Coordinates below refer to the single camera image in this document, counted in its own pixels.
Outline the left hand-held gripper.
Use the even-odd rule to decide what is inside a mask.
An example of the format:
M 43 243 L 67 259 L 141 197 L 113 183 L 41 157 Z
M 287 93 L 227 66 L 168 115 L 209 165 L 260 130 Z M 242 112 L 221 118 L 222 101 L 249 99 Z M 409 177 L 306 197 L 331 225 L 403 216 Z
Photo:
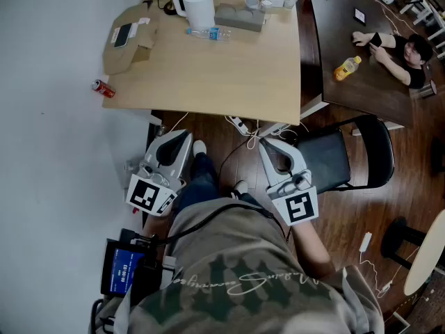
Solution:
M 131 176 L 126 203 L 151 216 L 166 216 L 186 185 L 180 176 L 192 143 L 193 135 L 186 129 L 155 138 L 145 154 L 146 162 L 140 162 L 138 172 Z M 154 168 L 159 166 L 168 174 Z

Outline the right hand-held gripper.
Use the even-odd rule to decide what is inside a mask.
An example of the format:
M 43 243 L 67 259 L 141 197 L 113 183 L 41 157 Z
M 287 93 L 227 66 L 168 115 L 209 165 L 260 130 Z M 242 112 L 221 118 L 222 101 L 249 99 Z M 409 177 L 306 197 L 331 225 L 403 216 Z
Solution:
M 284 169 L 274 167 L 268 149 L 286 157 Z M 302 153 L 280 139 L 261 138 L 259 154 L 270 186 L 266 193 L 284 222 L 297 225 L 317 218 L 317 190 Z

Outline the clear blue-capped water bottle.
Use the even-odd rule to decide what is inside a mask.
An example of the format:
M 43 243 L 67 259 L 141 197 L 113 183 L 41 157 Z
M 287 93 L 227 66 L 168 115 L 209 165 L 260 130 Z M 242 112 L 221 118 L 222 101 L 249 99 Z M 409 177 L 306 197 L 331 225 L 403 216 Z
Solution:
M 186 30 L 186 34 L 205 40 L 228 42 L 231 36 L 231 31 L 219 27 L 212 27 L 207 30 L 199 30 L 199 31 L 193 30 L 192 28 L 188 28 Z

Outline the person's left forearm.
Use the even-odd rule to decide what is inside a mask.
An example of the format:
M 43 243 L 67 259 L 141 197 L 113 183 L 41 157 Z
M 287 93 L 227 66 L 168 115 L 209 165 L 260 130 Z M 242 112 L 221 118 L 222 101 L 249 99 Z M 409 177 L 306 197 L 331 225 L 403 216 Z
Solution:
M 142 236 L 152 237 L 156 234 L 159 239 L 168 237 L 173 222 L 173 213 L 170 212 L 166 216 L 149 215 L 142 230 Z

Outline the person's right forearm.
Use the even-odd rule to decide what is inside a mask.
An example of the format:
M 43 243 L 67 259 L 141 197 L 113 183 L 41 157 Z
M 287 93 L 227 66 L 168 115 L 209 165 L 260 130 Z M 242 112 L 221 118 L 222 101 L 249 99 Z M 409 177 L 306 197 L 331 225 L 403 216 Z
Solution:
M 298 262 L 309 277 L 318 280 L 335 272 L 331 257 L 311 222 L 293 225 L 291 234 Z

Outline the orange drink bottle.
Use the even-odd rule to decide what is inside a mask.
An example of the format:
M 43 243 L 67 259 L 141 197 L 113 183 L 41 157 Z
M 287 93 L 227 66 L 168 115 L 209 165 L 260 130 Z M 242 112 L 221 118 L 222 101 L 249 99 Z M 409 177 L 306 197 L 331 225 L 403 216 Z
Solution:
M 354 73 L 358 67 L 359 64 L 362 62 L 362 59 L 360 56 L 355 56 L 352 58 L 347 58 L 335 71 L 334 71 L 334 78 L 337 81 L 343 81 L 346 77 L 348 77 L 350 74 Z

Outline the person's legs in jeans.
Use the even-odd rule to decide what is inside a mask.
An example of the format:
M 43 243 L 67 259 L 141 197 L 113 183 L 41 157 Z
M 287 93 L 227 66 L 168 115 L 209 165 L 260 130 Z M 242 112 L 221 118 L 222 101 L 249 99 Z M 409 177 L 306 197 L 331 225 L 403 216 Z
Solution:
M 173 217 L 178 216 L 184 209 L 201 202 L 208 202 L 220 198 L 219 180 L 216 174 L 213 162 L 207 154 L 199 154 L 194 157 L 191 166 L 191 182 L 178 198 Z M 254 207 L 261 208 L 257 210 L 263 215 L 271 213 L 265 210 L 249 193 L 245 193 L 240 199 Z

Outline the black folding chair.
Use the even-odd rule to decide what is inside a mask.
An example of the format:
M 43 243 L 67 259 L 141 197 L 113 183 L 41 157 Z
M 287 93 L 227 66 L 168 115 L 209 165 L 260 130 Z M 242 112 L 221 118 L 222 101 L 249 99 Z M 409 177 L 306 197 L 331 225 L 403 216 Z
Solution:
M 341 127 L 355 124 L 362 136 L 368 162 L 365 185 L 350 184 L 350 164 Z M 375 189 L 384 186 L 394 174 L 394 152 L 389 130 L 379 118 L 361 115 L 343 122 L 311 131 L 304 135 L 296 148 L 302 153 L 312 174 L 317 193 Z

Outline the white power strip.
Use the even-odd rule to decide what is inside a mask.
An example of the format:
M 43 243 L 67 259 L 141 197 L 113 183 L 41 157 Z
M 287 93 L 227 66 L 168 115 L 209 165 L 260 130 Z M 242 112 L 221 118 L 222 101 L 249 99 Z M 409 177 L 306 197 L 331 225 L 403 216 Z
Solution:
M 235 126 L 235 128 L 239 131 L 240 134 L 247 136 L 250 134 L 248 127 L 244 124 L 244 122 L 239 117 L 227 116 L 226 120 Z

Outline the red soda can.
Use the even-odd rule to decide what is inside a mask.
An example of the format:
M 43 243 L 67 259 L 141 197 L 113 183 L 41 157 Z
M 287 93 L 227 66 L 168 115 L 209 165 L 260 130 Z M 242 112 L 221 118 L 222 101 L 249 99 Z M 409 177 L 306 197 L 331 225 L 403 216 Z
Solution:
M 115 96 L 115 89 L 100 79 L 93 81 L 92 89 L 107 98 Z

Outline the person's olive shirt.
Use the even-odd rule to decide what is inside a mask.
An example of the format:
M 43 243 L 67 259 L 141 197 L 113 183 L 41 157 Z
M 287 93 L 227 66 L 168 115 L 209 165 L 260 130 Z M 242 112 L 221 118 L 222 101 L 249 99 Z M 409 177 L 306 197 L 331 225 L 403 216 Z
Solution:
M 246 202 L 188 206 L 169 235 L 171 282 L 136 305 L 105 301 L 90 334 L 385 334 L 378 301 L 356 267 L 315 276 L 280 226 Z

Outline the black stool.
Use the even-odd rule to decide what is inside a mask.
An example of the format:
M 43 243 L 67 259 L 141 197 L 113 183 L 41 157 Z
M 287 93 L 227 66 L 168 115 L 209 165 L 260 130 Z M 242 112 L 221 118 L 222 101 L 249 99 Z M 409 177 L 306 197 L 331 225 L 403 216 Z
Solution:
M 404 241 L 421 246 L 426 233 L 407 226 L 405 217 L 398 217 L 391 222 L 382 239 L 380 252 L 383 258 L 389 258 L 406 269 L 411 269 L 412 263 L 397 254 Z

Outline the white electric kettle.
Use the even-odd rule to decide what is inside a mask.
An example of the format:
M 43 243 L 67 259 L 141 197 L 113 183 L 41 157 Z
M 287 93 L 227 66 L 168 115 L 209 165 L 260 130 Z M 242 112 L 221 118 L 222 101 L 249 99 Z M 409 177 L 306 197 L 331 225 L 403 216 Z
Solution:
M 172 0 L 179 16 L 185 17 L 192 30 L 203 31 L 215 26 L 213 0 Z

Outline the grey cup tray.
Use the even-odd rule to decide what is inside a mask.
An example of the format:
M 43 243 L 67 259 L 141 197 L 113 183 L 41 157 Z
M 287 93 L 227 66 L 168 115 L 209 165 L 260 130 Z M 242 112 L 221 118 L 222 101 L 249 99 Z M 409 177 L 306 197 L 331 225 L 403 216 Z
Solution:
M 216 8 L 216 25 L 234 27 L 247 31 L 261 32 L 265 14 L 260 10 L 222 3 Z

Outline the black blue-screen recorder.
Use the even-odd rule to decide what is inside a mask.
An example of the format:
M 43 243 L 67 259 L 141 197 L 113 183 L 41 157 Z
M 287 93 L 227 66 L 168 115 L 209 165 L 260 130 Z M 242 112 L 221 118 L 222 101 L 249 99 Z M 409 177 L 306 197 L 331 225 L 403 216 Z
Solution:
M 162 265 L 157 259 L 159 237 L 144 237 L 122 229 L 118 240 L 107 239 L 101 278 L 101 293 L 124 297 L 133 290 L 131 301 L 139 303 L 160 289 Z

